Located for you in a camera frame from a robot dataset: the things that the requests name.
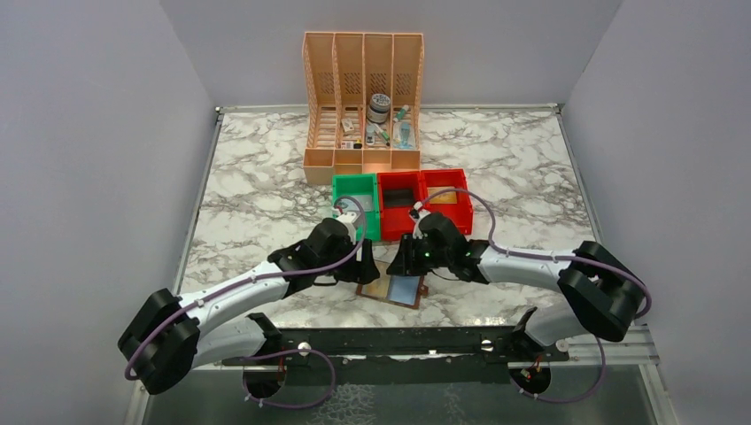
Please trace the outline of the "red plastic bin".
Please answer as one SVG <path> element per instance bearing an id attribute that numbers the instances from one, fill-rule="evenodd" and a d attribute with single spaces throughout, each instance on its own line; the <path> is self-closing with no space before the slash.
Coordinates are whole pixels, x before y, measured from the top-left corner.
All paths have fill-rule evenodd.
<path id="1" fill-rule="evenodd" d="M 411 234 L 414 220 L 410 210 L 425 198 L 419 171 L 388 172 L 376 175 L 380 204 L 381 240 L 398 241 Z"/>
<path id="2" fill-rule="evenodd" d="M 461 168 L 449 169 L 426 169 L 421 170 L 426 194 L 428 187 L 448 186 L 454 189 L 467 189 L 467 179 Z M 464 192 L 457 192 L 458 202 L 454 205 L 437 205 L 430 201 L 426 204 L 427 210 L 442 213 L 449 218 L 460 232 L 467 236 L 472 233 L 474 222 L 474 208 L 470 196 Z"/>

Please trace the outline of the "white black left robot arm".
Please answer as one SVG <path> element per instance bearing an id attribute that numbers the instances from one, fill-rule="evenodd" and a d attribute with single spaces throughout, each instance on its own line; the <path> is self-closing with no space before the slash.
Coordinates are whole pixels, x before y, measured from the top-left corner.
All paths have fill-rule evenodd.
<path id="1" fill-rule="evenodd" d="M 195 367 L 239 356 L 237 339 L 257 363 L 268 363 L 278 340 L 252 320 L 251 309 L 314 286 L 320 276 L 368 284 L 380 273 L 373 242 L 345 216 L 326 218 L 306 238 L 271 252 L 253 269 L 207 290 L 151 293 L 120 336 L 124 376 L 156 395 L 174 387 Z"/>

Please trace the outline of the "brown leather card holder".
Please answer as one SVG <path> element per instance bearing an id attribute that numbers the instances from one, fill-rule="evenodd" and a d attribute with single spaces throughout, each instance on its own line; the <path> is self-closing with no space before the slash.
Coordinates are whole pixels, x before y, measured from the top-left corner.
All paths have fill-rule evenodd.
<path id="1" fill-rule="evenodd" d="M 380 277 L 373 282 L 359 284 L 355 294 L 378 302 L 417 310 L 421 301 L 429 295 L 423 276 L 395 276 L 386 273 L 389 263 L 377 259 Z"/>

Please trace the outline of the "green plastic bin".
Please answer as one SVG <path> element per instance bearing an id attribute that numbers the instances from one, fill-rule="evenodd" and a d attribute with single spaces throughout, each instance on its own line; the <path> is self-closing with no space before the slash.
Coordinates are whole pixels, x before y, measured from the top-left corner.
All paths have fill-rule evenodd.
<path id="1" fill-rule="evenodd" d="M 364 212 L 367 220 L 366 238 L 381 240 L 380 201 L 376 174 L 337 174 L 332 181 L 335 215 Z"/>

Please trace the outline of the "gold VIP card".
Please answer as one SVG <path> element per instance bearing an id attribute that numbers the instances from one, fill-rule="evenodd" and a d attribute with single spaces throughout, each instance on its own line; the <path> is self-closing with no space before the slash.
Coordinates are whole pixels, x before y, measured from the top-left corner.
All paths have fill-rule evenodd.
<path id="1" fill-rule="evenodd" d="M 458 202 L 458 193 L 454 191 L 453 187 L 448 186 L 436 186 L 428 187 L 427 192 L 432 204 L 437 205 L 454 205 Z"/>

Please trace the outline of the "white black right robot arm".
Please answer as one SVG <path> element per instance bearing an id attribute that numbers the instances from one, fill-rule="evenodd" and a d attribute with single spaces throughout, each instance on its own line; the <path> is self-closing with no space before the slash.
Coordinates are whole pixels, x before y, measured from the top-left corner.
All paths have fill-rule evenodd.
<path id="1" fill-rule="evenodd" d="M 491 240 L 468 239 L 434 212 L 401 237 L 387 272 L 420 276 L 437 268 L 462 282 L 515 283 L 563 296 L 557 304 L 531 308 L 515 325 L 511 348 L 524 360 L 583 334 L 620 342 L 651 305 L 646 286 L 599 243 L 585 241 L 573 251 L 513 251 Z"/>

